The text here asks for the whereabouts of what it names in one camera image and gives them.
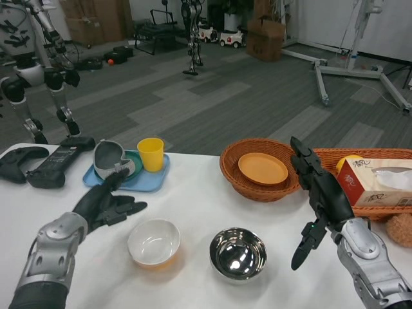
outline remote control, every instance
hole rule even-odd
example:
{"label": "remote control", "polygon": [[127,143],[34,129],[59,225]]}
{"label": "remote control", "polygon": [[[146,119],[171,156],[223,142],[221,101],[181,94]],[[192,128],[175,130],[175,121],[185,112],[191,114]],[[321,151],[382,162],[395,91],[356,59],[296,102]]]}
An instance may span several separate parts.
{"label": "remote control", "polygon": [[27,174],[27,181],[35,188],[56,189],[66,182],[65,170],[83,151],[94,149],[91,137],[69,137],[38,168]]}
{"label": "remote control", "polygon": [[0,159],[0,176],[14,183],[25,183],[26,176],[20,165],[30,159],[45,158],[49,151],[44,147],[17,148],[6,153]]}

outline toy car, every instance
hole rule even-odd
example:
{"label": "toy car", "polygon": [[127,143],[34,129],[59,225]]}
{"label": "toy car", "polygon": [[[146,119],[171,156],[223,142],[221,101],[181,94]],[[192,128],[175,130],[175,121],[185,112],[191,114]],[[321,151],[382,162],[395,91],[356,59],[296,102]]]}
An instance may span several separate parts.
{"label": "toy car", "polygon": [[218,32],[213,27],[199,26],[200,39],[208,42],[218,41]]}
{"label": "toy car", "polygon": [[240,30],[237,32],[224,30],[220,34],[220,46],[225,45],[231,45],[235,48],[243,46],[243,33]]}

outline stainless steel bowl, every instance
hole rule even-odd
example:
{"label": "stainless steel bowl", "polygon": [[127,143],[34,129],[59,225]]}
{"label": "stainless steel bowl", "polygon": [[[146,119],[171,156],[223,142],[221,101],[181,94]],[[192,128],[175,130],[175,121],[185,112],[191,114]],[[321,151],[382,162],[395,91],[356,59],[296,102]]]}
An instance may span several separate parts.
{"label": "stainless steel bowl", "polygon": [[219,232],[209,250],[213,268],[234,284],[257,278],[267,260],[265,245],[256,234],[238,227]]}

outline humanoid robot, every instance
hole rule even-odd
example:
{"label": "humanoid robot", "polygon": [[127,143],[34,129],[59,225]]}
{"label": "humanoid robot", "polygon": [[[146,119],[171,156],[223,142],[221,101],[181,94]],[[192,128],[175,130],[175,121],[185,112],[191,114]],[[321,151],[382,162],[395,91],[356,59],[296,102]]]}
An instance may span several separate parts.
{"label": "humanoid robot", "polygon": [[195,66],[203,66],[200,58],[199,22],[202,6],[199,0],[182,0],[182,17],[185,24],[186,38],[188,40],[188,54],[191,56],[189,69],[183,74],[198,75]]}
{"label": "humanoid robot", "polygon": [[[41,25],[44,37],[57,52],[57,61],[65,74],[45,68],[36,62],[36,36],[26,9]],[[43,126],[32,117],[24,89],[46,84],[57,109],[57,118],[66,126],[69,136],[79,136],[80,129],[67,106],[64,82],[77,87],[79,74],[66,55],[64,41],[53,27],[39,0],[0,0],[0,48],[16,62],[15,75],[0,79],[0,93],[12,105],[17,116],[36,144],[47,144]]]}

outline plush toy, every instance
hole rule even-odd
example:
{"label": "plush toy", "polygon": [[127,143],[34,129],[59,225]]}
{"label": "plush toy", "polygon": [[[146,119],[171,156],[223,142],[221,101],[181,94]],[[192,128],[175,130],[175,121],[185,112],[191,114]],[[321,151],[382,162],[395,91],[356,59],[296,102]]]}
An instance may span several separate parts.
{"label": "plush toy", "polygon": [[393,216],[386,223],[386,232],[399,245],[412,248],[412,214]]}

